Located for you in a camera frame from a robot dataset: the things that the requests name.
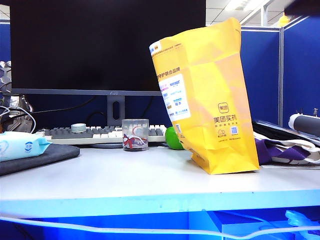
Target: green apple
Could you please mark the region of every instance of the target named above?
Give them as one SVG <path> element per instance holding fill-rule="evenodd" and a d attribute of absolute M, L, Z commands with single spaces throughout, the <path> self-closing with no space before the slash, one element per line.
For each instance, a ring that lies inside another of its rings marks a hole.
<path fill-rule="evenodd" d="M 181 150 L 184 149 L 184 147 L 181 145 L 179 138 L 176 134 L 176 131 L 173 126 L 168 127 L 165 131 L 165 140 L 168 144 L 169 148 L 175 149 L 175 150 Z"/>

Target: desk surface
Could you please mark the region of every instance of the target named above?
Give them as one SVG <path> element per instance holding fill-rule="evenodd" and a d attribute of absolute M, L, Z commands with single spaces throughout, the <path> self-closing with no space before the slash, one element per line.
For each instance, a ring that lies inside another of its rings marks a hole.
<path fill-rule="evenodd" d="M 0 177 L 6 217 L 75 217 L 320 206 L 318 170 L 209 175 L 185 150 L 82 148 L 80 156 Z"/>

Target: monitor stand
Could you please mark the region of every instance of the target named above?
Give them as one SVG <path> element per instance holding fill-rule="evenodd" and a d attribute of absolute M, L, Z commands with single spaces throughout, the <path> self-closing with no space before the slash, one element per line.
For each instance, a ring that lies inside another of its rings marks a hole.
<path fill-rule="evenodd" d="M 125 119 L 125 96 L 112 95 L 106 97 L 107 102 L 107 126 L 122 126 L 122 119 Z M 122 143 L 97 143 L 91 144 L 92 148 L 99 149 L 121 149 Z"/>

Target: yellow paper bag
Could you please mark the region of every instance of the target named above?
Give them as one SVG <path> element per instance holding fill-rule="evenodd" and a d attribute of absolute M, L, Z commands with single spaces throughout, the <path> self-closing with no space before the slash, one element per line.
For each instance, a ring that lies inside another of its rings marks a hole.
<path fill-rule="evenodd" d="M 235 18 L 149 47 L 172 125 L 209 174 L 259 169 Z"/>

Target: clear plastic cup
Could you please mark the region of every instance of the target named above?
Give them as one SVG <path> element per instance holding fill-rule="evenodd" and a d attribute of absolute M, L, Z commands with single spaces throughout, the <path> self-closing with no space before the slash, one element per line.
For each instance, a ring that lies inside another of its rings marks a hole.
<path fill-rule="evenodd" d="M 135 152 L 148 149 L 148 119 L 123 119 L 122 133 L 124 150 Z"/>

